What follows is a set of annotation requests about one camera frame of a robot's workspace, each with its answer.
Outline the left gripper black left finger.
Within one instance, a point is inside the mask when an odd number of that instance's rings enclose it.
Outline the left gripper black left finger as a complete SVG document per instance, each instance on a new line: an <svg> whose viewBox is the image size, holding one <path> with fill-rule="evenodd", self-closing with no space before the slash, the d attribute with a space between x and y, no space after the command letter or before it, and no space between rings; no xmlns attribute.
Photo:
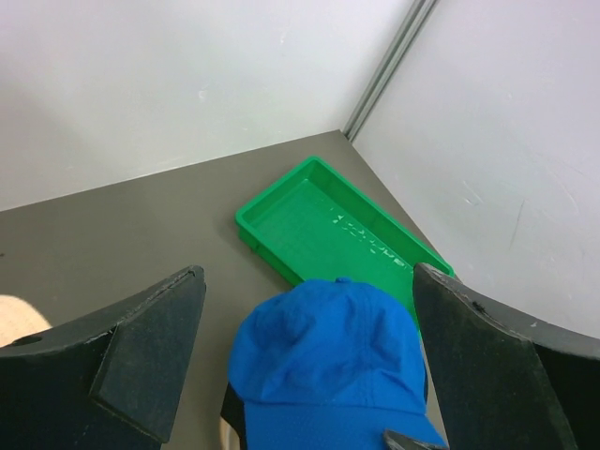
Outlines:
<svg viewBox="0 0 600 450"><path fill-rule="evenodd" d="M206 292L191 265L1 349L4 449L159 449L169 441Z"/></svg>

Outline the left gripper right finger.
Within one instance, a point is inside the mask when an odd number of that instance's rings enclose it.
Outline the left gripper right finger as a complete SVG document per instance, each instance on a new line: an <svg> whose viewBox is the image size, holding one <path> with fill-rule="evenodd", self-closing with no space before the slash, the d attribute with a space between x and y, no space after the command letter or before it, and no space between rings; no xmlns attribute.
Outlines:
<svg viewBox="0 0 600 450"><path fill-rule="evenodd" d="M425 263L413 269L412 292L450 448L598 448L597 338Z"/></svg>

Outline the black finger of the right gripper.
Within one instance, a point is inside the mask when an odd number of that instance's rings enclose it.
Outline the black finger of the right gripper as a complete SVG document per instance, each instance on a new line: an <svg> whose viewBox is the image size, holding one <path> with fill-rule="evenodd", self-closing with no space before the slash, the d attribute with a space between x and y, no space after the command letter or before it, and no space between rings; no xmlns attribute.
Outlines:
<svg viewBox="0 0 600 450"><path fill-rule="evenodd" d="M386 429L382 437L389 450L445 450L444 445L418 441L391 429Z"/></svg>

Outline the blue cap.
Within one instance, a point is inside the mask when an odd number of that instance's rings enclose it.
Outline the blue cap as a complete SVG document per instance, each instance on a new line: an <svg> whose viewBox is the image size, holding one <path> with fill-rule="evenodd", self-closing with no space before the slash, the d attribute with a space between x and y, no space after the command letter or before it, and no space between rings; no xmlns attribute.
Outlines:
<svg viewBox="0 0 600 450"><path fill-rule="evenodd" d="M363 282L312 279L259 304L227 382L245 405L246 449L387 449L386 429L445 446L413 317Z"/></svg>

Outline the cream bucket hat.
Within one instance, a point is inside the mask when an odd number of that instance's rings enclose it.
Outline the cream bucket hat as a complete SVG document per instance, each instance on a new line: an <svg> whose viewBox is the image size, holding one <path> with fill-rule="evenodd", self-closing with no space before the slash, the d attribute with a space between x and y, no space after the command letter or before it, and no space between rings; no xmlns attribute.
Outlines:
<svg viewBox="0 0 600 450"><path fill-rule="evenodd" d="M51 327L48 320L27 301L12 295L0 295L1 347Z"/></svg>

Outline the black cap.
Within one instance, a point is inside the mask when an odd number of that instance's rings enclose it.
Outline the black cap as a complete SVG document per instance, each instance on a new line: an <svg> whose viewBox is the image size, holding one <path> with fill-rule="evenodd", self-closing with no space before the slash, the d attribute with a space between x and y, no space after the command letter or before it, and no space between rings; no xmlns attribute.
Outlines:
<svg viewBox="0 0 600 450"><path fill-rule="evenodd" d="M224 399L222 401L220 418L226 420L233 427L240 438L241 449L246 449L248 445L245 405L230 383L227 384Z"/></svg>

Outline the white cap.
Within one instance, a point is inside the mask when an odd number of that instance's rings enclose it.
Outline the white cap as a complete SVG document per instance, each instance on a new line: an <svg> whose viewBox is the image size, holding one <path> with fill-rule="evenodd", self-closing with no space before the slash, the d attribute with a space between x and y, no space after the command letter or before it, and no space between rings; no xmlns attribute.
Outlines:
<svg viewBox="0 0 600 450"><path fill-rule="evenodd" d="M240 450L241 443L237 432L223 418L219 419L219 438L222 450Z"/></svg>

